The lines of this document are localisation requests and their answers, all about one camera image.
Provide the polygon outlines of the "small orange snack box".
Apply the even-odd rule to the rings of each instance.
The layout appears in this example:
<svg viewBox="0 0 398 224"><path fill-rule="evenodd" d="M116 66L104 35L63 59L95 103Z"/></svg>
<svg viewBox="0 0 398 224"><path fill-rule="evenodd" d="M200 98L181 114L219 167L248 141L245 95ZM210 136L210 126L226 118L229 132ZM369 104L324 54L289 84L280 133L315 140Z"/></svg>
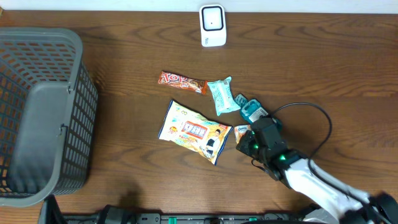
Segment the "small orange snack box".
<svg viewBox="0 0 398 224"><path fill-rule="evenodd" d="M242 124L234 127L234 135L236 144L240 142L240 139L245 135L246 131L250 131L251 126L249 124Z"/></svg>

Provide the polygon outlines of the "teal mouthwash bottle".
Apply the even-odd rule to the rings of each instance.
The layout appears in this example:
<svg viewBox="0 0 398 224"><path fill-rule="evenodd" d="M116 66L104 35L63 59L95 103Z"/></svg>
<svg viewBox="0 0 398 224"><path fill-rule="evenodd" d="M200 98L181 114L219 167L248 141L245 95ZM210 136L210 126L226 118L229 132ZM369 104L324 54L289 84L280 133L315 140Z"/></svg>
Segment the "teal mouthwash bottle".
<svg viewBox="0 0 398 224"><path fill-rule="evenodd" d="M269 116L269 112L254 98L248 100L244 95L238 94L234 100L241 107L240 115L249 125L262 117Z"/></svg>

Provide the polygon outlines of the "light teal wipes pack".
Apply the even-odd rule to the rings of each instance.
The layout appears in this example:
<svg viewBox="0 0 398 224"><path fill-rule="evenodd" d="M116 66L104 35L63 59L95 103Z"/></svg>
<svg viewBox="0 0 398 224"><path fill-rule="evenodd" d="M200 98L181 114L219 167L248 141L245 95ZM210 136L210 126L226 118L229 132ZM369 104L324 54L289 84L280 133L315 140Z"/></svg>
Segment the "light teal wipes pack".
<svg viewBox="0 0 398 224"><path fill-rule="evenodd" d="M216 114L218 116L223 113L230 113L241 109L237 102L235 102L232 95L230 87L231 81L232 77L227 77L224 80L217 80L207 83L211 91L215 104Z"/></svg>

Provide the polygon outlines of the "yellow chips bag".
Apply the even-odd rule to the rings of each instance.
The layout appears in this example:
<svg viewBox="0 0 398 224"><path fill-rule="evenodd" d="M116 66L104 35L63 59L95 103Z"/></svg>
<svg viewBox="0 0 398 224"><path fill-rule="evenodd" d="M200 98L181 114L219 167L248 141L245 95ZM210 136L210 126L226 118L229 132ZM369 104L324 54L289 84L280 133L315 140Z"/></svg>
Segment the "yellow chips bag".
<svg viewBox="0 0 398 224"><path fill-rule="evenodd" d="M197 152L216 165L232 129L171 100L158 138Z"/></svg>

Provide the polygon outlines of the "red Top chocolate bar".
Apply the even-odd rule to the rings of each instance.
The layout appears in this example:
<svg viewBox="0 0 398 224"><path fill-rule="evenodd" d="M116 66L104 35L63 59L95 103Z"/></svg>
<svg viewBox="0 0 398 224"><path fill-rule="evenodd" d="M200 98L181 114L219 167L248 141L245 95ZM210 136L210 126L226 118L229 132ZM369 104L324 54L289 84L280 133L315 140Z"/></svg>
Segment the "red Top chocolate bar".
<svg viewBox="0 0 398 224"><path fill-rule="evenodd" d="M170 72L161 72L158 80L158 84L169 85L183 90L190 90L202 95L206 94L207 83L207 80L188 78Z"/></svg>

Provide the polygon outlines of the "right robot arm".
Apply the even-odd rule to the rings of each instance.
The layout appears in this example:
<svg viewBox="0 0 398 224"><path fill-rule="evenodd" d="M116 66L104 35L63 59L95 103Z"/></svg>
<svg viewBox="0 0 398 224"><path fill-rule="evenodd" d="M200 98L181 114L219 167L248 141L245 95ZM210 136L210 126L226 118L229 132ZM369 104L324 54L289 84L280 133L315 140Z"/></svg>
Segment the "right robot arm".
<svg viewBox="0 0 398 224"><path fill-rule="evenodd" d="M236 149L265 173L317 203L338 223L397 223L397 201L387 193L371 196L336 179L313 160L290 149L272 118L250 125Z"/></svg>

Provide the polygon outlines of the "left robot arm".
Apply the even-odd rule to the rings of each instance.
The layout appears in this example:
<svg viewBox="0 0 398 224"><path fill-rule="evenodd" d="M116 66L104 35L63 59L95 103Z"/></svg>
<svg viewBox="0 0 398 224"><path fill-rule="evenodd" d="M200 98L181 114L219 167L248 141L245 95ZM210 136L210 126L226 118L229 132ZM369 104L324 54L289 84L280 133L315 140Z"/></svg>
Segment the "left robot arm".
<svg viewBox="0 0 398 224"><path fill-rule="evenodd" d="M65 215L54 195L48 196L40 210L38 224L136 224L137 215L122 208L107 205L91 215Z"/></svg>

